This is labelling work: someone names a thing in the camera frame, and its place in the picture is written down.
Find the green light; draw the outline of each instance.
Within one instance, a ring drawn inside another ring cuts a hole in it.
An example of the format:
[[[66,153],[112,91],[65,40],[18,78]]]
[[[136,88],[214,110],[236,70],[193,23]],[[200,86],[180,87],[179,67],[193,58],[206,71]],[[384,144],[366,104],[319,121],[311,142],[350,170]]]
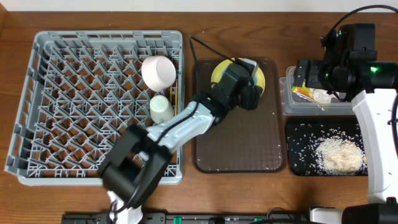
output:
[[[379,70],[379,68],[371,67],[371,71],[372,71],[373,73],[377,72],[378,70]]]

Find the wooden table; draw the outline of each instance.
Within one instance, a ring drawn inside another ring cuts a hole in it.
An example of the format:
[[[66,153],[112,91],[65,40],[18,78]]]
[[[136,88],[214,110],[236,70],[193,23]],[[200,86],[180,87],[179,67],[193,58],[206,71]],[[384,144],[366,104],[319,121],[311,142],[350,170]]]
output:
[[[152,13],[11,12],[0,36],[0,167],[6,160],[34,35],[42,30],[179,30],[188,46],[192,34],[226,55],[269,57],[279,76],[300,58],[322,58],[319,36],[341,13]],[[398,61],[395,14],[357,14],[346,22],[377,27],[379,60]],[[216,57],[197,47],[199,58]],[[193,58],[185,48],[187,97],[192,94]],[[161,186],[145,208],[170,213],[266,213],[273,207],[343,208],[367,202],[366,177],[297,177],[287,166],[273,174],[202,174],[192,165],[192,144],[185,150],[180,185]],[[102,187],[26,187],[0,171],[1,223],[60,223],[65,212],[109,208]]]

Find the dish rack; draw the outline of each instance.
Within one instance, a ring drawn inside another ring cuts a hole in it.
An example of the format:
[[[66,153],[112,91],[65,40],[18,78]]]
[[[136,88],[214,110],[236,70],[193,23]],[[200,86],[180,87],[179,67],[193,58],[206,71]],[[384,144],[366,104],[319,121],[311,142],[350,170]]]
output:
[[[170,97],[183,110],[182,47],[177,31],[39,32],[5,170],[25,185],[102,185],[96,170],[125,128],[154,125],[153,96]],[[159,93],[141,77],[142,62],[155,55],[177,71],[173,87]],[[131,159],[144,165],[147,155]],[[181,147],[160,184],[181,181],[182,161]]]

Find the white mug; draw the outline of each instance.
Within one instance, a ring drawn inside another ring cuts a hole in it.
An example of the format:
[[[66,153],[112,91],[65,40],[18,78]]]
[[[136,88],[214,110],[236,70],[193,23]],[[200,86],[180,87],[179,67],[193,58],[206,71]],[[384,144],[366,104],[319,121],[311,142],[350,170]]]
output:
[[[155,123],[164,123],[174,116],[173,106],[162,95],[154,96],[149,102],[150,118]]]
[[[141,75],[148,88],[159,92],[173,85],[175,67],[167,57],[150,56],[142,63]]]

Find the brown tray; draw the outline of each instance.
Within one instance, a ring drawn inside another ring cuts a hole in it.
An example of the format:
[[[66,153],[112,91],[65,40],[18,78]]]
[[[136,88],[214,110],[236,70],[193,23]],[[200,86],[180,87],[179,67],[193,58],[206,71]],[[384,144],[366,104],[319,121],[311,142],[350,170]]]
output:
[[[201,172],[277,172],[282,167],[282,148],[285,147],[281,144],[284,134],[280,131],[282,113],[277,68],[268,58],[254,60],[266,78],[259,105],[252,111],[235,108],[219,125],[196,137],[193,163]],[[198,80],[203,90],[211,90],[211,74],[220,62],[222,60],[199,61]]]

